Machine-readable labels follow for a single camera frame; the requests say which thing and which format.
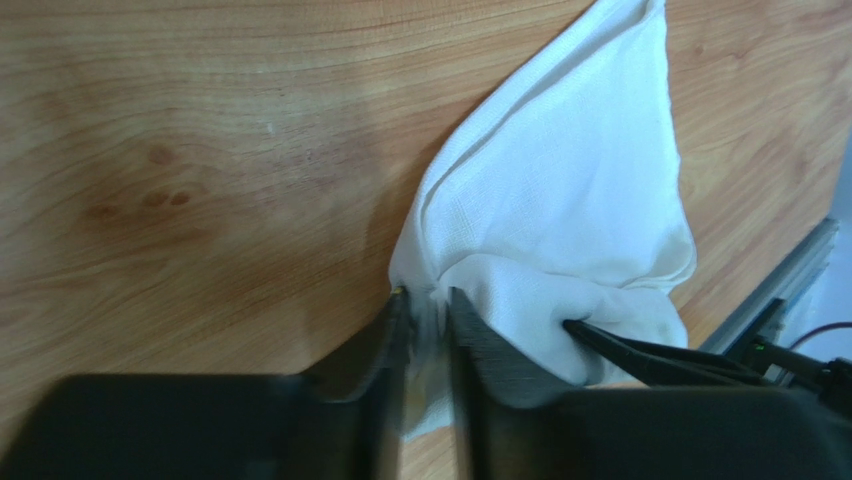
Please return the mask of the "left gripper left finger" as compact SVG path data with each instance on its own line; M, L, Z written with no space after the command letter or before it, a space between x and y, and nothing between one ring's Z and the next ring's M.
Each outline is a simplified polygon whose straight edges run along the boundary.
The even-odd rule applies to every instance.
M1 460L5 479L393 479L410 306L297 374L85 374L57 382Z

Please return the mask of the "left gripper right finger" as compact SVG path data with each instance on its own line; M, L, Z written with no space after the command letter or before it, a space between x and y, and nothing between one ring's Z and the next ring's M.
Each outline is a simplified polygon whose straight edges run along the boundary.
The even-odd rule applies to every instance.
M453 289L462 479L847 479L851 416L783 387L570 386Z

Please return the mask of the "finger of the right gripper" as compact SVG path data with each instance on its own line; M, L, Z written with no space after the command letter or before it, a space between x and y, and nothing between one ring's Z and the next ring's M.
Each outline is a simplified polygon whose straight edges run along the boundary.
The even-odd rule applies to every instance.
M651 387L767 386L757 372L723 356L627 339L581 320L565 320L571 338Z

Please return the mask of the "white cloth napkin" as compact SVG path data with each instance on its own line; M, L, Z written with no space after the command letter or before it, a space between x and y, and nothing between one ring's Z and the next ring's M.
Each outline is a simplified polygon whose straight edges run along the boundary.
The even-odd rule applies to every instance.
M679 195L666 5L598 1L515 71L427 168L389 266L415 320L404 436L448 426L445 306L577 386L627 375L562 328L686 347L670 300L695 270Z

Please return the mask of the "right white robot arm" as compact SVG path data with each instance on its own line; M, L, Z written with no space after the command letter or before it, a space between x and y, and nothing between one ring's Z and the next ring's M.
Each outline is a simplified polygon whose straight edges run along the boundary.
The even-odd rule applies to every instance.
M820 362L760 334L782 318L785 308L784 300L772 300L721 354L627 339L581 320L566 320L563 328L573 340L648 386L800 387L849 418L849 360Z

